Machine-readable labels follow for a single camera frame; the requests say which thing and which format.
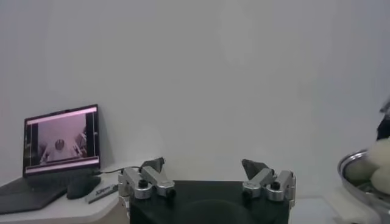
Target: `computer mouse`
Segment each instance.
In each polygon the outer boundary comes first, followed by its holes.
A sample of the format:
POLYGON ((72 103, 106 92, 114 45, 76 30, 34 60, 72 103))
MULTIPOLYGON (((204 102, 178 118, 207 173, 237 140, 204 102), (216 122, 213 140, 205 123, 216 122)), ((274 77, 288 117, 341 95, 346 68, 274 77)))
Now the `computer mouse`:
POLYGON ((66 197, 68 199, 82 198, 91 193, 100 182, 100 177, 90 176, 76 178, 68 185, 68 193, 66 193, 66 197))

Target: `metal bowl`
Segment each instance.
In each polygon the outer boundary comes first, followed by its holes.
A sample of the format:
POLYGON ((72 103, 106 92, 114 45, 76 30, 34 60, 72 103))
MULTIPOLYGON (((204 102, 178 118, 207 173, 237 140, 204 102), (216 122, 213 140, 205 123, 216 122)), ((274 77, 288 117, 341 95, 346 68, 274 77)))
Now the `metal bowl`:
POLYGON ((367 159, 367 149, 343 157, 338 164, 338 173, 344 187, 357 199, 373 207, 379 213, 390 215, 390 195, 377 191, 371 183, 356 186, 344 176, 345 168, 360 159, 367 159))

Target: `cable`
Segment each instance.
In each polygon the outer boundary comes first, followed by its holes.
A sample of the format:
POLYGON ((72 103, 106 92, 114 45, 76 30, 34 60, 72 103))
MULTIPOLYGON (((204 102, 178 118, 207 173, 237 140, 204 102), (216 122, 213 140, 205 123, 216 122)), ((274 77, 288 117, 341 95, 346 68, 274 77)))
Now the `cable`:
MULTIPOLYGON (((139 167, 139 166, 131 166, 131 168, 140 169, 141 167, 139 167)), ((120 170, 123 170, 123 169, 124 169, 124 168, 120 168, 120 169, 111 170, 111 171, 106 171, 106 172, 102 172, 102 173, 115 173, 115 172, 120 171, 120 170)))
MULTIPOLYGON (((130 166, 130 167, 131 168, 137 168, 138 170, 141 170, 141 167, 139 167, 139 166, 130 166)), ((102 175, 103 173, 115 173, 117 171, 122 171, 123 169, 125 169, 125 167, 119 168, 119 169, 116 169, 116 170, 106 171, 106 172, 97 171, 97 172, 92 173, 92 176, 102 175)))

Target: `white table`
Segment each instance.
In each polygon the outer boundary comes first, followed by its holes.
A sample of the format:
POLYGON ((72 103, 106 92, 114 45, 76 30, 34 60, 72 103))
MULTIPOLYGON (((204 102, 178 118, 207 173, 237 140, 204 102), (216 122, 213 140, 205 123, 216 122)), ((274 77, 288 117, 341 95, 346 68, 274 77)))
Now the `white table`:
MULTIPOLYGON (((124 166, 130 166, 130 164, 116 164, 107 170, 113 170, 124 166)), ((117 173, 103 174, 102 182, 97 189, 116 184, 117 182, 117 173)), ((118 193, 111 194, 90 205, 85 202, 84 198, 68 200, 65 196, 62 196, 55 202, 38 211, 0 215, 0 223, 90 223, 106 216, 117 204, 118 193)), ((298 198, 296 206, 291 211, 290 219, 292 224, 336 224, 333 221, 336 216, 336 213, 321 197, 298 198)))
MULTIPOLYGON (((117 163, 106 168, 105 171, 126 166, 140 166, 141 163, 117 163)), ((103 174, 101 177, 102 181, 96 186, 96 189, 118 183, 118 174, 116 172, 103 174)), ((41 210, 0 215, 0 223, 69 224, 95 222, 107 215, 118 204, 118 201, 117 192, 90 205, 85 202, 84 198, 68 200, 64 195, 41 210)))

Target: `laptop screen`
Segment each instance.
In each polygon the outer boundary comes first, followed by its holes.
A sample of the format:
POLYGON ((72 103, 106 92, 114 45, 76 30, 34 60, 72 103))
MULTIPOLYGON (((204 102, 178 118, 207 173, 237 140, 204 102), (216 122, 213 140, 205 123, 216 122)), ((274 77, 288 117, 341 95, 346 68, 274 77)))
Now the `laptop screen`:
POLYGON ((26 119, 23 175, 100 167, 97 107, 26 119))

